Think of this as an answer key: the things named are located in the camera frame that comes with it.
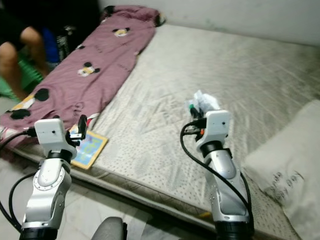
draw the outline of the knee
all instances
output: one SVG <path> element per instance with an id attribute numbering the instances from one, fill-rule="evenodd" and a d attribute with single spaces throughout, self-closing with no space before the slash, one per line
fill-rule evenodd
<path id="1" fill-rule="evenodd" d="M 44 44 L 40 33 L 30 26 L 23 30 L 20 38 L 21 42 L 29 47 L 42 46 Z"/>
<path id="2" fill-rule="evenodd" d="M 18 63 L 18 53 L 10 42 L 0 45 L 0 64 L 3 66 L 12 66 Z"/>

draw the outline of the floor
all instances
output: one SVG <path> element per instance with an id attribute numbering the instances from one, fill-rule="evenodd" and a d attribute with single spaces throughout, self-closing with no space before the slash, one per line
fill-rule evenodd
<path id="1" fill-rule="evenodd" d="M 0 97 L 0 114 L 16 103 Z M 34 172 L 24 161 L 9 163 L 0 158 L 0 200 L 8 206 L 8 196 L 12 185 L 24 175 Z M 18 220 L 22 221 L 28 199 L 32 193 L 32 178 L 24 180 L 13 196 L 13 208 Z M 204 240 L 192 233 L 166 222 L 160 217 L 140 210 L 130 204 L 102 195 L 82 186 L 72 184 L 66 195 L 65 209 L 58 231 L 58 240 L 89 240 L 99 224 L 107 217 L 121 217 L 128 227 L 128 240 Z M 18 232 L 0 214 L 0 236 L 7 240 L 19 239 Z"/>

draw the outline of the person's leg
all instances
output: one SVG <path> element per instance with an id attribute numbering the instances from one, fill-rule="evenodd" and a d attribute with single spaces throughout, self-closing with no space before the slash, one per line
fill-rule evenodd
<path id="1" fill-rule="evenodd" d="M 17 50 L 8 41 L 0 45 L 0 75 L 20 100 L 28 96 L 21 86 L 21 70 L 18 65 Z"/>
<path id="2" fill-rule="evenodd" d="M 35 67 L 45 78 L 49 74 L 49 68 L 46 64 L 45 45 L 41 35 L 29 26 L 22 31 L 20 41 L 28 46 L 31 57 L 35 61 Z"/>

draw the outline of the pillow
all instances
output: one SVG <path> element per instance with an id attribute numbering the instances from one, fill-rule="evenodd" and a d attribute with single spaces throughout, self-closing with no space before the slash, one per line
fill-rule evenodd
<path id="1" fill-rule="evenodd" d="M 303 240 L 320 239 L 320 101 L 252 152 L 244 172 L 275 199 Z"/>

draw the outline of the mattress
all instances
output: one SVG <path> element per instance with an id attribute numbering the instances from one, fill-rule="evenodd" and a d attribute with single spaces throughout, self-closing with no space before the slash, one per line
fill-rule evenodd
<path id="1" fill-rule="evenodd" d="M 319 98 L 320 51 L 311 46 L 164 25 L 99 116 L 93 131 L 109 138 L 90 170 L 72 175 L 185 221 L 211 210 L 205 170 L 180 147 L 189 119 L 184 102 L 197 90 L 232 113 L 226 145 L 243 159 Z M 192 137 L 186 146 L 195 148 Z M 15 150 L 39 161 L 39 146 Z M 255 228 L 278 239 L 299 239 L 281 207 L 248 180 Z"/>

